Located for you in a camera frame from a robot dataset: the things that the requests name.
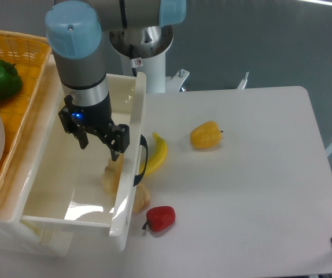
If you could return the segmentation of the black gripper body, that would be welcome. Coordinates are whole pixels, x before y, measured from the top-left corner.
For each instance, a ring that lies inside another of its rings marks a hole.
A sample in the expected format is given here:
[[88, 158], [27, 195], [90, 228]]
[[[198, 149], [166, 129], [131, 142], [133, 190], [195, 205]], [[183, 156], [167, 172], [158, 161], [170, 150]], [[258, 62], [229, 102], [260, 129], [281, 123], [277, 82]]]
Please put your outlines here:
[[110, 96], [95, 105], [83, 107], [75, 105], [73, 97], [67, 95], [64, 103], [58, 117], [66, 133], [78, 139], [85, 131], [87, 135], [98, 137], [108, 148], [116, 144], [120, 153], [125, 152], [130, 144], [130, 128], [125, 124], [116, 125], [112, 120]]

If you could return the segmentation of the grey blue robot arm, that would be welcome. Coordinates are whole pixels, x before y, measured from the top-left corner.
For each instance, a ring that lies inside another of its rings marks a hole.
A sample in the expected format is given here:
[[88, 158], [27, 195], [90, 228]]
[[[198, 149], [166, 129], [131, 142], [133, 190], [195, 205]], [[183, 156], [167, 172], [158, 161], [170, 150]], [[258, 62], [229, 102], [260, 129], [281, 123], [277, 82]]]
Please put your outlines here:
[[149, 93], [170, 87], [165, 54], [172, 26], [186, 17], [185, 1], [58, 1], [46, 14], [46, 37], [65, 94], [59, 112], [64, 130], [80, 147], [92, 134], [108, 146], [112, 160], [130, 144], [130, 129], [112, 120], [104, 34], [120, 55], [123, 72], [147, 77]]

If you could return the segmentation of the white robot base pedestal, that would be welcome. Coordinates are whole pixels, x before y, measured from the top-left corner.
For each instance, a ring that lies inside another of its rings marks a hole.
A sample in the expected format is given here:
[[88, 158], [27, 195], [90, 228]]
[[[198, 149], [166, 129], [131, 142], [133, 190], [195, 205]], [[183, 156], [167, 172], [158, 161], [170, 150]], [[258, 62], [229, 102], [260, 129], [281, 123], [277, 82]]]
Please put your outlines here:
[[166, 74], [166, 53], [174, 41], [171, 25], [111, 31], [109, 40], [120, 56], [124, 75], [146, 75], [147, 93], [176, 93], [186, 90], [190, 72], [181, 68], [173, 76]]

